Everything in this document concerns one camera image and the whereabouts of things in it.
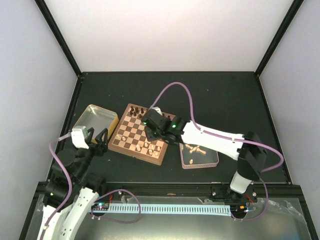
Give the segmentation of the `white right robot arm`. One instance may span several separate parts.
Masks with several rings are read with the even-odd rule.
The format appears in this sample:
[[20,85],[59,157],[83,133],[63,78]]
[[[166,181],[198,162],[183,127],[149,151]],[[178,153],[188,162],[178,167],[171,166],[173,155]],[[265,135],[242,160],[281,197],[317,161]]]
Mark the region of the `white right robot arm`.
[[141,121],[150,141],[205,147],[237,161],[237,169],[227,189],[228,198],[234,202],[240,201],[246,195],[248,186],[261,178],[267,152],[256,142],[244,142],[259,139],[253,132],[242,135],[196,126],[191,120],[178,116],[169,118],[154,108],[149,109]]

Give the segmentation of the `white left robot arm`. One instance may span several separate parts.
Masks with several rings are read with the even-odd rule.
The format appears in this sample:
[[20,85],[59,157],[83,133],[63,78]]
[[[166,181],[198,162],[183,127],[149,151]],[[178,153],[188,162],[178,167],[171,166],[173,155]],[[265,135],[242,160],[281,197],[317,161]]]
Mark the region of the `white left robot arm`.
[[94,157],[108,150],[108,129],[96,136],[94,128],[76,126],[59,137],[60,142],[71,138],[73,148],[55,153],[51,166],[53,178],[47,183],[43,197],[43,215],[37,239],[73,240],[86,214],[96,200],[108,192],[106,179],[89,172]]

